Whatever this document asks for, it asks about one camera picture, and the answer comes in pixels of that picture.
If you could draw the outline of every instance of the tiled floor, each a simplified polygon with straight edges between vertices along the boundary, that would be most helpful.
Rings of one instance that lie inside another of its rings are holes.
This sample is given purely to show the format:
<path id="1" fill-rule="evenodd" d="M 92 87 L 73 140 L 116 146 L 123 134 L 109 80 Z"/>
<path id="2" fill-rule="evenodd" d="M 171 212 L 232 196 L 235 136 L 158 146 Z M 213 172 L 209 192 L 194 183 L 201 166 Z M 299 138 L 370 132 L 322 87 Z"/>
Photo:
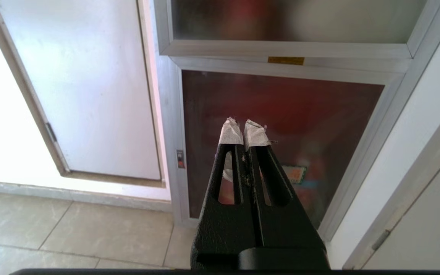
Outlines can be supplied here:
<path id="1" fill-rule="evenodd" d="M 0 194 L 0 274 L 22 268 L 189 268 L 194 230 L 169 213 Z"/>

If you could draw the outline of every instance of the baseboard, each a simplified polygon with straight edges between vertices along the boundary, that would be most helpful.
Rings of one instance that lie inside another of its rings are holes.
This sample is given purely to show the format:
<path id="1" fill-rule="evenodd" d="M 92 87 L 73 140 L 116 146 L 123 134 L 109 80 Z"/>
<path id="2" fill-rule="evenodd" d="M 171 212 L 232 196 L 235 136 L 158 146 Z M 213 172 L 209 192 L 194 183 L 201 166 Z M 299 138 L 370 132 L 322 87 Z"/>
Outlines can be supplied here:
<path id="1" fill-rule="evenodd" d="M 171 202 L 26 184 L 0 183 L 0 193 L 172 212 Z"/>

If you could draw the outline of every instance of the wall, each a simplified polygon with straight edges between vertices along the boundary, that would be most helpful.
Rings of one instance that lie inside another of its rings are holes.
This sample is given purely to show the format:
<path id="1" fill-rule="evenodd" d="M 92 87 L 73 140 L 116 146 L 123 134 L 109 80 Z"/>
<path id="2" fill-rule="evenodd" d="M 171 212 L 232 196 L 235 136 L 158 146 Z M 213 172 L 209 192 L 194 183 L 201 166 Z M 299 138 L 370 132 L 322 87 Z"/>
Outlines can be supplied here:
<path id="1" fill-rule="evenodd" d="M 0 51 L 0 181 L 171 200 L 167 188 L 63 178 Z"/>
<path id="2" fill-rule="evenodd" d="M 440 172 L 364 268 L 440 270 Z"/>
<path id="3" fill-rule="evenodd" d="M 340 269 L 440 124 L 440 45 L 331 242 Z"/>

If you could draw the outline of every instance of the yellow sticker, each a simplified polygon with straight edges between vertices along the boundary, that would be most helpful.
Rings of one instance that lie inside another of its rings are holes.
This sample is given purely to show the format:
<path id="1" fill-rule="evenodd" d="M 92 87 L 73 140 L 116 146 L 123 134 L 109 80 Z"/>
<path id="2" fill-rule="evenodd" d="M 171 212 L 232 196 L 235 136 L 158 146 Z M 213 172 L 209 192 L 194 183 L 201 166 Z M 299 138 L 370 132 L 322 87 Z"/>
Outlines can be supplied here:
<path id="1" fill-rule="evenodd" d="M 267 63 L 303 65 L 303 61 L 305 61 L 304 57 L 269 56 L 267 58 Z"/>

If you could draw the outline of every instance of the door hinge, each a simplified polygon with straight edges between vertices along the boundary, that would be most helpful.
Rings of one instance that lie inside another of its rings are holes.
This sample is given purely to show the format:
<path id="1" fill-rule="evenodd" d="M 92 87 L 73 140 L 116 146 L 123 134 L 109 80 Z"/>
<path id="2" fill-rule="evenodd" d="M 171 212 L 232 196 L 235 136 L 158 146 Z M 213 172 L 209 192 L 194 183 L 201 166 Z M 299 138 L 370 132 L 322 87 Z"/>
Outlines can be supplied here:
<path id="1" fill-rule="evenodd" d="M 383 244 L 383 242 L 385 242 L 386 238 L 388 238 L 388 236 L 390 236 L 391 231 L 385 229 L 385 231 L 383 231 L 383 233 L 381 233 L 380 237 L 376 240 L 376 242 L 374 242 L 374 244 L 371 246 L 371 248 L 376 251 L 378 250 L 378 248 Z"/>
<path id="2" fill-rule="evenodd" d="M 52 142 L 57 142 L 57 138 L 55 137 L 54 130 L 52 130 L 52 126 L 50 123 L 45 124 L 45 128 L 47 129 L 47 133 L 49 133 L 50 139 L 52 139 Z"/>

